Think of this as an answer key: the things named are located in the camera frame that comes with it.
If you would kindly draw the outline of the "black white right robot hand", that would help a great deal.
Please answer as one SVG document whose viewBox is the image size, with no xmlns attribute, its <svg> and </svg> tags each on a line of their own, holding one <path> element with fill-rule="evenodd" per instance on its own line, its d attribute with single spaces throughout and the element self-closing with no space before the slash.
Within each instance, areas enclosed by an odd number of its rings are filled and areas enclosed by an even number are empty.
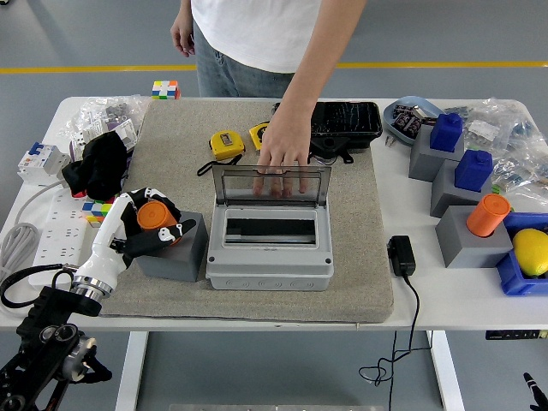
<svg viewBox="0 0 548 411">
<path fill-rule="evenodd" d="M 531 404 L 529 408 L 532 411 L 547 411 L 548 410 L 548 399 L 547 395 L 539 388 L 535 379 L 528 373 L 523 373 L 523 378 L 527 384 L 528 389 L 530 389 L 534 404 Z"/>
</svg>

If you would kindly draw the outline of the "person's left hand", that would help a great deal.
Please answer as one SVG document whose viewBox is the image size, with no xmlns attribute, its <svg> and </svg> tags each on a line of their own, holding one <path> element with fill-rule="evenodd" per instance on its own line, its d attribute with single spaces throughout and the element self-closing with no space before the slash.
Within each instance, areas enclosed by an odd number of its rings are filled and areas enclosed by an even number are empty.
<svg viewBox="0 0 548 411">
<path fill-rule="evenodd" d="M 275 171 L 298 165 L 308 166 L 311 117 L 316 102 L 283 101 L 271 118 L 262 138 L 258 166 Z"/>
</svg>

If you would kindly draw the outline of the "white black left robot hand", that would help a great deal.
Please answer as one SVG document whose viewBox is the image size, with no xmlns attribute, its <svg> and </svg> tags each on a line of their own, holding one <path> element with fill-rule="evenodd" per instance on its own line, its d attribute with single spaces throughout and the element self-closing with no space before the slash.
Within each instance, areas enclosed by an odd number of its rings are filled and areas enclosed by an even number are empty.
<svg viewBox="0 0 548 411">
<path fill-rule="evenodd" d="M 175 221 L 144 229 L 138 222 L 138 213 L 155 203 L 165 206 Z M 175 244 L 196 225 L 193 219 L 180 222 L 181 216 L 175 204 L 155 188 L 121 194 L 93 240 L 90 258 L 74 274 L 72 287 L 96 288 L 109 294 L 134 258 Z"/>
</svg>

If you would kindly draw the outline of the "person's right hand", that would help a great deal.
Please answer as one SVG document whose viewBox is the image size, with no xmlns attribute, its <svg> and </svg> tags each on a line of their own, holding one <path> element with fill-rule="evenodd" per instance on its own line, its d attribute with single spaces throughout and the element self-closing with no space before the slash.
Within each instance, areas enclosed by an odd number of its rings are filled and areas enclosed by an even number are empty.
<svg viewBox="0 0 548 411">
<path fill-rule="evenodd" d="M 174 47 L 185 57 L 195 55 L 194 23 L 188 16 L 178 15 L 170 29 Z"/>
</svg>

